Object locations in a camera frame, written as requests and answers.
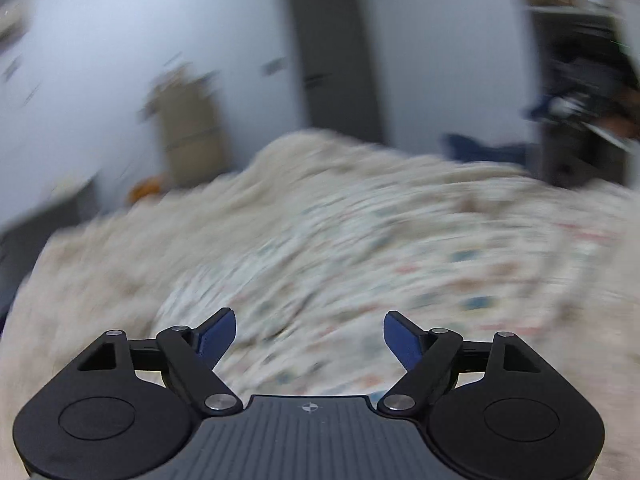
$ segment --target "bed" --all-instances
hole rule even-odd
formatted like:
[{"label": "bed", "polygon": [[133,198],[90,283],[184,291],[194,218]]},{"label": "bed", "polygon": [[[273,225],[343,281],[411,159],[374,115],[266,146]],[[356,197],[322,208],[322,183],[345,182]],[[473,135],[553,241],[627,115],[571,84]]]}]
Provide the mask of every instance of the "bed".
[{"label": "bed", "polygon": [[281,137],[238,175],[49,241],[0,339],[2,476],[26,476],[18,410],[102,332],[147,338],[229,306],[238,337],[216,372],[244,400],[375,402],[402,374],[388,310],[467,339],[517,332],[600,410],[592,478],[636,478],[638,212],[604,182],[554,189],[515,166]]}]

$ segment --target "orange object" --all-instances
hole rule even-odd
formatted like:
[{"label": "orange object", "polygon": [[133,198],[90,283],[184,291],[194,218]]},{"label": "orange object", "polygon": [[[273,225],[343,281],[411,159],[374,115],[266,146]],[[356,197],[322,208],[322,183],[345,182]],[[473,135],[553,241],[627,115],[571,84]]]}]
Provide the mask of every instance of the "orange object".
[{"label": "orange object", "polygon": [[136,184],[131,191],[129,191],[129,203],[135,204],[139,200],[142,200],[147,196],[158,196],[162,194],[162,178],[159,176],[153,176],[146,178],[142,182]]}]

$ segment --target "gray ribbed plate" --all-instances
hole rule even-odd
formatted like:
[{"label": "gray ribbed plate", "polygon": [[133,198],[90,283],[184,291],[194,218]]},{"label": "gray ribbed plate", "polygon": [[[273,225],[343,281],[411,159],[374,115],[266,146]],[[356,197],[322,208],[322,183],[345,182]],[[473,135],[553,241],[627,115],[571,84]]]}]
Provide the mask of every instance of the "gray ribbed plate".
[{"label": "gray ribbed plate", "polygon": [[185,448],[138,480],[462,480],[417,428],[376,415],[363,397],[255,396],[210,418]]}]

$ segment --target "door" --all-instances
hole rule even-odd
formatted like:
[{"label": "door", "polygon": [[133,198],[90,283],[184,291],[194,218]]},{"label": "door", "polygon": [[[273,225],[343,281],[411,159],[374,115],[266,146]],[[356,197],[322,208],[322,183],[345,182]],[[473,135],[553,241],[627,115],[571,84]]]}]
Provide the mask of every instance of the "door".
[{"label": "door", "polygon": [[289,0],[312,126],[384,143],[358,0]]}]

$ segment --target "white wall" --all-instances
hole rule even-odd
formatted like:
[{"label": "white wall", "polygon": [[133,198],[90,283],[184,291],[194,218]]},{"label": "white wall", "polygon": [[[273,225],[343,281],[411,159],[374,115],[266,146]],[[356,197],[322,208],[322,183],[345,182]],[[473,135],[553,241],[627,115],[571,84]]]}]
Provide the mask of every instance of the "white wall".
[{"label": "white wall", "polygon": [[362,0],[393,144],[437,152],[445,132],[531,140],[538,88],[521,0]]},{"label": "white wall", "polygon": [[[153,79],[179,52],[216,86],[234,162],[242,168],[277,136],[306,123],[279,0],[31,0],[27,34],[0,54],[0,221],[57,180],[100,170],[113,208],[136,181],[164,168],[153,120],[142,121]],[[21,103],[32,89],[28,104]]]}]

